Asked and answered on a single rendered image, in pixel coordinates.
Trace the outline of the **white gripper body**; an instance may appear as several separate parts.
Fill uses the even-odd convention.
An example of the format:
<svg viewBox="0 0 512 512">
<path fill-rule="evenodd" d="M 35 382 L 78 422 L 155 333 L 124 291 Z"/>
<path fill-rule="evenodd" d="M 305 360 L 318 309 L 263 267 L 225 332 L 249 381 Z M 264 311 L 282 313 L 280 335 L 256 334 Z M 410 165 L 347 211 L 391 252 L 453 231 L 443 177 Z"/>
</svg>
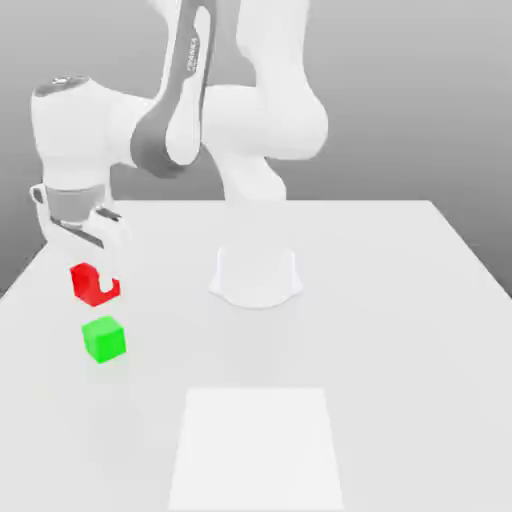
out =
<svg viewBox="0 0 512 512">
<path fill-rule="evenodd" d="M 39 223 L 49 246 L 72 265 L 116 266 L 128 245 L 125 219 L 104 208 L 51 212 L 47 206 L 40 206 Z"/>
</svg>

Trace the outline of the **small red cube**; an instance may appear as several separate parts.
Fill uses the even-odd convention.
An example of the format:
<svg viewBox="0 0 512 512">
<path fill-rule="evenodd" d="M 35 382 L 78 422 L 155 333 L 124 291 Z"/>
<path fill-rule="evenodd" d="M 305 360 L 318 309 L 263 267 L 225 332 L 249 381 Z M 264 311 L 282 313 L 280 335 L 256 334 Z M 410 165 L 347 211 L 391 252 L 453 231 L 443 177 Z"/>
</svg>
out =
<svg viewBox="0 0 512 512">
<path fill-rule="evenodd" d="M 99 273 L 88 263 L 81 263 L 70 269 L 74 295 L 91 307 L 102 305 L 120 295 L 120 283 L 112 280 L 106 292 L 100 288 Z"/>
</svg>

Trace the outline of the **small green cube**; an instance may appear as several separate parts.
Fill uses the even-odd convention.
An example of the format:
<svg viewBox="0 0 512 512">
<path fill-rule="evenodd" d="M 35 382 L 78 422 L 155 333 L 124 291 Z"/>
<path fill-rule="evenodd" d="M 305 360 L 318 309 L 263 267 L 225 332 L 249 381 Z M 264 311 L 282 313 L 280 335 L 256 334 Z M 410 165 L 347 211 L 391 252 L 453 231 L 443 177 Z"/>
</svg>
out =
<svg viewBox="0 0 512 512">
<path fill-rule="evenodd" d="M 99 364 L 126 352 L 124 327 L 112 316 L 103 316 L 82 326 L 85 347 Z"/>
</svg>

